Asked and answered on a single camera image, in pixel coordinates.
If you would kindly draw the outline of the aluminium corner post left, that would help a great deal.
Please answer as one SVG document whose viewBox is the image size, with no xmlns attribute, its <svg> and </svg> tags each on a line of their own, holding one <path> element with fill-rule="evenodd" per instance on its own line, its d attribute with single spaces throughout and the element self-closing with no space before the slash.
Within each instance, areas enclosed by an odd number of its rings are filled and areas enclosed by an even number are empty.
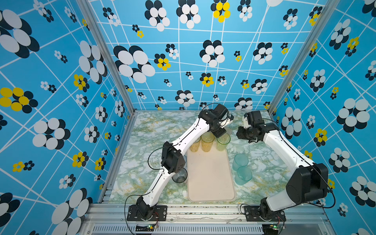
<svg viewBox="0 0 376 235">
<path fill-rule="evenodd" d="M 115 66 L 115 63 L 114 63 L 114 61 L 111 57 L 110 51 L 109 51 L 109 49 L 106 45 L 105 39 L 104 39 L 104 37 L 103 37 L 103 35 L 100 31 L 99 24 L 96 21 L 95 13 L 91 9 L 90 3 L 88 1 L 78 0 L 77 4 L 78 4 L 81 12 L 83 13 L 85 20 L 89 24 L 93 38 L 94 38 L 95 42 L 97 43 L 97 45 L 98 45 L 98 47 L 99 47 L 99 49 L 100 49 L 100 51 L 103 55 L 104 61 L 106 62 L 106 66 L 108 67 L 108 70 L 109 70 L 112 78 L 114 79 L 115 85 L 118 88 L 119 93 L 120 93 L 121 97 L 123 98 L 123 100 L 125 102 L 125 105 L 126 105 L 128 111 L 130 113 L 130 116 L 133 116 L 134 113 L 135 113 L 135 108 L 134 108 L 134 106 L 131 102 L 129 95 L 127 94 L 127 91 L 125 89 L 125 85 L 124 85 L 124 83 L 123 83 L 123 81 L 120 77 L 120 74 L 119 74 L 119 72 L 118 72 L 118 70 Z"/>
</svg>

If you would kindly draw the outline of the dark grey clear glass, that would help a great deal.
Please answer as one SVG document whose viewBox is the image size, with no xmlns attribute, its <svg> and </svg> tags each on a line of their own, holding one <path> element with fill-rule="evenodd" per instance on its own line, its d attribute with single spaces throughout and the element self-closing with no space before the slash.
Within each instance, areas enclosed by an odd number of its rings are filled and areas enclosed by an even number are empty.
<svg viewBox="0 0 376 235">
<path fill-rule="evenodd" d="M 177 184 L 183 184 L 188 178 L 188 172 L 185 168 L 182 168 L 178 173 L 172 176 L 172 180 Z"/>
</svg>

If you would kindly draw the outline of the teal glass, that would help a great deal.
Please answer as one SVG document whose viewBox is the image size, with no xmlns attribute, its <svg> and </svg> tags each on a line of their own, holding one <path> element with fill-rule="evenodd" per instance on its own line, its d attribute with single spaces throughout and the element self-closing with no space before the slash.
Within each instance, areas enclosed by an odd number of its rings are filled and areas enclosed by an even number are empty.
<svg viewBox="0 0 376 235">
<path fill-rule="evenodd" d="M 234 157 L 234 161 L 233 161 L 233 165 L 232 165 L 232 169 L 234 171 L 238 171 L 238 169 L 242 166 L 247 166 L 249 163 L 249 159 L 248 159 L 248 156 L 245 155 L 245 154 L 237 154 L 235 157 Z"/>
<path fill-rule="evenodd" d="M 241 166 L 238 168 L 235 176 L 235 183 L 239 186 L 248 183 L 253 178 L 252 170 L 249 166 Z"/>
</svg>

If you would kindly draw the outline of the green clear glass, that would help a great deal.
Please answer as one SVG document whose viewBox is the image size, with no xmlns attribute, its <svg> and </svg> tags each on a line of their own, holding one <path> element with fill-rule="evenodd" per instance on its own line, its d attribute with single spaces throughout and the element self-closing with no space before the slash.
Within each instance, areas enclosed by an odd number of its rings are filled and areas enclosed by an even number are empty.
<svg viewBox="0 0 376 235">
<path fill-rule="evenodd" d="M 217 150 L 224 151 L 227 148 L 227 145 L 231 141 L 231 136 L 228 133 L 223 134 L 221 137 L 217 138 Z"/>
</svg>

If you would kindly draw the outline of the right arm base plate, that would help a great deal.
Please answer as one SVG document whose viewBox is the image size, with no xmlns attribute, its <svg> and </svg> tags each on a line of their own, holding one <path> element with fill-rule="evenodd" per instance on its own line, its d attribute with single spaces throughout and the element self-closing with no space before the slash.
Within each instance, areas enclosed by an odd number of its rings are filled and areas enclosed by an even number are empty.
<svg viewBox="0 0 376 235">
<path fill-rule="evenodd" d="M 247 222 L 286 222 L 284 211 L 271 211 L 263 206 L 242 206 Z"/>
</svg>

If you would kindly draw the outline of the beige rectangular tray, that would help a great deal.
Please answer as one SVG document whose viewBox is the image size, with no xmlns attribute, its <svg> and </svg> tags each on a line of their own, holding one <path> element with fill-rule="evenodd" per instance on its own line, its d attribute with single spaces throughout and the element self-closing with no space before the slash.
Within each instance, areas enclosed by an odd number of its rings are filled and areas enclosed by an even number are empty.
<svg viewBox="0 0 376 235">
<path fill-rule="evenodd" d="M 188 199 L 191 202 L 233 201 L 234 180 L 226 150 L 216 146 L 209 152 L 201 148 L 187 153 Z"/>
</svg>

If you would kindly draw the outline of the yellow glass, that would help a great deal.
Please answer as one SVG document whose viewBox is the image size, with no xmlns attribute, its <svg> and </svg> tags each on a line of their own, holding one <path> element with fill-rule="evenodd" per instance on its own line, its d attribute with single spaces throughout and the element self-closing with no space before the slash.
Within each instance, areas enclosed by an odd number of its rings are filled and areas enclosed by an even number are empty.
<svg viewBox="0 0 376 235">
<path fill-rule="evenodd" d="M 209 152 L 212 148 L 212 144 L 215 140 L 215 136 L 212 132 L 208 131 L 201 136 L 201 147 L 204 152 Z"/>
<path fill-rule="evenodd" d="M 197 152 L 200 147 L 201 138 L 197 138 L 194 143 L 190 146 L 191 152 Z"/>
</svg>

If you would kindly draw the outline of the aluminium front rail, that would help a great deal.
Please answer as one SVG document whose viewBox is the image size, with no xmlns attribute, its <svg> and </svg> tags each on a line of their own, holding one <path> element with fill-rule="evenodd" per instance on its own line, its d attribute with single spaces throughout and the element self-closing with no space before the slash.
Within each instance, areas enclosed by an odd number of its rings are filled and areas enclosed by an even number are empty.
<svg viewBox="0 0 376 235">
<path fill-rule="evenodd" d="M 334 235 L 324 210 L 298 206 L 285 210 L 286 222 L 247 222 L 237 204 L 170 204 L 166 221 L 127 221 L 127 206 L 94 204 L 81 235 L 264 235 L 263 225 L 277 225 L 279 235 Z M 137 225 L 157 225 L 153 232 L 136 232 Z"/>
</svg>

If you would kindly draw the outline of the green circuit board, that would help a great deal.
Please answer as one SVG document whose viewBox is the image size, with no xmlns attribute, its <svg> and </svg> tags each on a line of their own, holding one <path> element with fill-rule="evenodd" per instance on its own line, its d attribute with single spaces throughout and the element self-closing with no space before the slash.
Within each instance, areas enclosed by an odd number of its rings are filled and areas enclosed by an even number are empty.
<svg viewBox="0 0 376 235">
<path fill-rule="evenodd" d="M 157 225 L 137 225 L 135 231 L 136 232 L 153 232 L 156 228 L 158 228 Z"/>
<path fill-rule="evenodd" d="M 264 235 L 279 235 L 280 234 L 280 228 L 277 225 L 263 225 L 262 230 Z"/>
</svg>

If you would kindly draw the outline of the green circuit board left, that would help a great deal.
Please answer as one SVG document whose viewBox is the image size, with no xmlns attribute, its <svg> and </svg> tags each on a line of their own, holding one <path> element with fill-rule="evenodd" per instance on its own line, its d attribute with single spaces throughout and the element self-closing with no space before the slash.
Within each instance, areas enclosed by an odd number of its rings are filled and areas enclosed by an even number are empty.
<svg viewBox="0 0 376 235">
<path fill-rule="evenodd" d="M 157 225 L 137 225 L 135 231 L 136 232 L 153 232 L 156 228 L 158 228 Z"/>
</svg>

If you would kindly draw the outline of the aluminium corner post right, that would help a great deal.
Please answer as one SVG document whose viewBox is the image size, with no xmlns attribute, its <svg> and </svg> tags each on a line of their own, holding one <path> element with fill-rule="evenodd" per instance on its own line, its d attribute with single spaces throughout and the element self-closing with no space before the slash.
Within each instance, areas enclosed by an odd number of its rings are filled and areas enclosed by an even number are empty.
<svg viewBox="0 0 376 235">
<path fill-rule="evenodd" d="M 287 77 L 283 80 L 279 89 L 277 90 L 276 95 L 271 101 L 271 105 L 268 109 L 269 115 L 272 115 L 273 111 L 276 109 L 279 102 L 282 100 L 287 86 L 292 82 L 296 73 L 301 68 L 303 62 L 306 59 L 306 56 L 308 55 L 308 52 L 310 51 L 311 46 L 316 42 L 316 40 L 322 33 L 323 29 L 325 28 L 326 24 L 328 23 L 329 19 L 331 18 L 333 12 L 335 11 L 339 3 L 340 3 L 340 0 L 335 0 L 335 1 L 327 1 L 327 3 L 325 4 L 322 15 L 320 16 L 320 19 L 315 24 L 315 26 L 313 26 L 302 48 L 300 49 L 299 53 L 294 59 L 292 63 L 292 67 L 289 69 Z"/>
</svg>

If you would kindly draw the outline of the green circuit board right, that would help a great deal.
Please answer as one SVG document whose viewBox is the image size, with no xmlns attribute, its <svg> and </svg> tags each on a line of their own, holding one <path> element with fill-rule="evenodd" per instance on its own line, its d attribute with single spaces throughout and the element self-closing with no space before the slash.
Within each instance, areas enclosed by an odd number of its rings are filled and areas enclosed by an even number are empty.
<svg viewBox="0 0 376 235">
<path fill-rule="evenodd" d="M 264 235 L 279 235 L 280 234 L 280 228 L 277 225 L 263 225 L 262 230 Z"/>
</svg>

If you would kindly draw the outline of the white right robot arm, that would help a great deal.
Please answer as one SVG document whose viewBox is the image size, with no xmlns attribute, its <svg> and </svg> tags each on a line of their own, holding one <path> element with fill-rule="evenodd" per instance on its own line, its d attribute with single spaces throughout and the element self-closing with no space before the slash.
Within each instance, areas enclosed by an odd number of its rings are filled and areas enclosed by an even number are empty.
<svg viewBox="0 0 376 235">
<path fill-rule="evenodd" d="M 259 216 L 262 219 L 271 220 L 285 209 L 327 196 L 330 191 L 328 168 L 324 164 L 316 164 L 299 152 L 282 136 L 275 124 L 240 126 L 237 137 L 250 143 L 264 142 L 277 153 L 292 173 L 284 190 L 260 201 Z"/>
</svg>

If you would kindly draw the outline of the aluminium corner post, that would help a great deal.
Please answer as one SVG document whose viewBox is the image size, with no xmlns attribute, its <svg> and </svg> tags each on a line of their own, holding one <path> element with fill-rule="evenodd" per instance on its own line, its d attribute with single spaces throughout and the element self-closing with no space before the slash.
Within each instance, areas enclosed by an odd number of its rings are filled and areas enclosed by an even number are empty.
<svg viewBox="0 0 376 235">
<path fill-rule="evenodd" d="M 81 12 L 83 13 L 85 20 L 89 24 L 93 38 L 94 38 L 95 42 L 97 43 L 97 45 L 98 45 L 98 47 L 99 47 L 99 49 L 100 49 L 100 51 L 103 55 L 104 61 L 106 62 L 106 66 L 108 67 L 108 70 L 109 70 L 112 78 L 114 79 L 115 85 L 118 88 L 119 93 L 120 93 L 121 97 L 123 98 L 123 100 L 125 102 L 125 105 L 126 105 L 128 111 L 130 113 L 130 116 L 133 116 L 134 113 L 135 113 L 135 108 L 134 108 L 134 106 L 131 102 L 129 95 L 127 94 L 127 91 L 125 89 L 125 85 L 124 85 L 124 83 L 123 83 L 123 81 L 120 77 L 120 74 L 119 74 L 119 72 L 118 72 L 118 70 L 115 66 L 115 63 L 114 63 L 114 61 L 111 57 L 110 51 L 109 51 L 109 49 L 106 45 L 105 39 L 104 39 L 104 37 L 103 37 L 103 35 L 100 31 L 99 24 L 96 21 L 95 13 L 91 9 L 90 3 L 88 1 L 78 0 L 77 4 L 78 4 Z"/>
<path fill-rule="evenodd" d="M 308 52 L 310 51 L 311 46 L 316 42 L 316 40 L 322 33 L 323 29 L 325 28 L 326 24 L 328 23 L 329 19 L 331 18 L 333 12 L 335 11 L 339 3 L 340 3 L 340 0 L 335 0 L 335 1 L 327 1 L 327 3 L 325 4 L 322 15 L 320 16 L 320 19 L 315 24 L 315 26 L 313 26 L 302 48 L 300 49 L 299 53 L 294 59 L 292 63 L 292 67 L 289 69 L 287 77 L 283 80 L 279 89 L 277 90 L 276 95 L 271 101 L 271 105 L 268 109 L 269 115 L 272 115 L 273 111 L 276 109 L 279 102 L 282 100 L 287 86 L 292 82 L 296 73 L 301 68 L 303 62 L 306 59 L 306 56 L 308 55 Z"/>
</svg>

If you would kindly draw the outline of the teal glass right upper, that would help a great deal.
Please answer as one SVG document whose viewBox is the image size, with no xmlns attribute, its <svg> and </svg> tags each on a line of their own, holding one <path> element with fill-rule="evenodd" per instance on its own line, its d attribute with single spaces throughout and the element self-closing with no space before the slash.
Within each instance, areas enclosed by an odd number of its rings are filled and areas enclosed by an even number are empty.
<svg viewBox="0 0 376 235">
<path fill-rule="evenodd" d="M 234 161 L 233 161 L 233 165 L 232 165 L 232 169 L 234 171 L 238 171 L 238 169 L 242 166 L 247 166 L 249 163 L 249 159 L 248 159 L 248 156 L 245 155 L 245 154 L 237 154 L 235 157 L 234 157 Z"/>
</svg>

